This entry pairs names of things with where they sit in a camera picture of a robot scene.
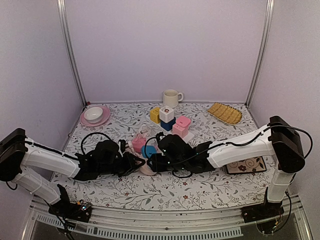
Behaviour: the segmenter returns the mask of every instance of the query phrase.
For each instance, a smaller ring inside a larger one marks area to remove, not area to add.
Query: mug handle
[[[178,102],[181,102],[184,99],[184,94],[182,92],[178,92]]]

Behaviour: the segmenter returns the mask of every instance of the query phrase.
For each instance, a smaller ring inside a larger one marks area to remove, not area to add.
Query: blue block
[[[165,123],[164,121],[161,120],[160,125],[162,128],[167,130],[168,132],[172,130],[173,125],[176,123],[176,117],[174,117],[170,122]]]
[[[145,149],[145,146],[143,146],[143,147],[141,148],[141,152],[142,152],[142,156],[143,156],[144,158],[150,158],[152,154],[156,154],[156,153],[157,153],[157,150],[156,150],[156,148],[155,148],[154,146],[147,145],[147,146],[146,146],[146,149]]]

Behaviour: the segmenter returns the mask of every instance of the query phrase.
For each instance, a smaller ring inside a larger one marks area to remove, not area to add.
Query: red flower
[[[239,167],[239,170],[244,172],[245,170],[247,170],[246,166],[243,166],[243,165],[240,165]]]

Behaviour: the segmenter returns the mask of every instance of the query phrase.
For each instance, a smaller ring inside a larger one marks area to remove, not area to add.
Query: yellow block
[[[155,107],[150,111],[150,120],[155,122],[156,124],[160,123],[159,109],[160,107]]]

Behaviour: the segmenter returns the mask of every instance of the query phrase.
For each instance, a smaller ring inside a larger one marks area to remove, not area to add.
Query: pink plate
[[[108,120],[108,118],[110,117],[110,109],[107,106],[94,106],[94,107],[102,108],[103,113],[102,113],[101,121],[99,121],[97,123],[89,123],[85,119],[85,111],[83,111],[83,113],[80,116],[80,123],[82,123],[83,125],[85,125],[87,127],[98,127],[98,126],[104,124]]]

